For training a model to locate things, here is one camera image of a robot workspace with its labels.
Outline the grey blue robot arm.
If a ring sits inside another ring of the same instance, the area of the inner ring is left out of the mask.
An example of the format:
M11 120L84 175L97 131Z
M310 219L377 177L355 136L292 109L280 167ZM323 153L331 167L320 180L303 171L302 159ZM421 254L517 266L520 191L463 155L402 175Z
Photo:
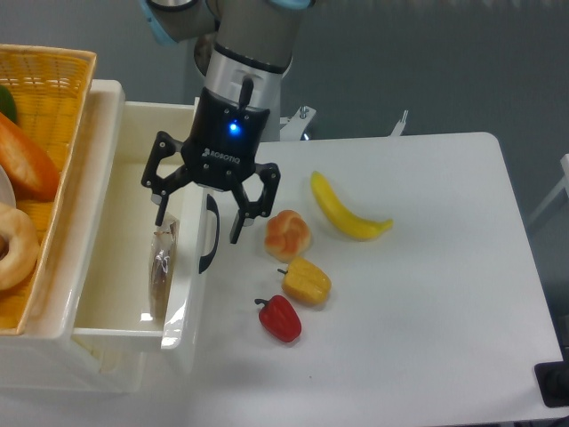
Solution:
M142 1L162 44L212 35L212 54L188 138L157 133L141 184L162 224L170 195L194 182L229 191L237 204L230 234L270 215L280 171L256 162L262 141L280 136L280 88L311 1Z

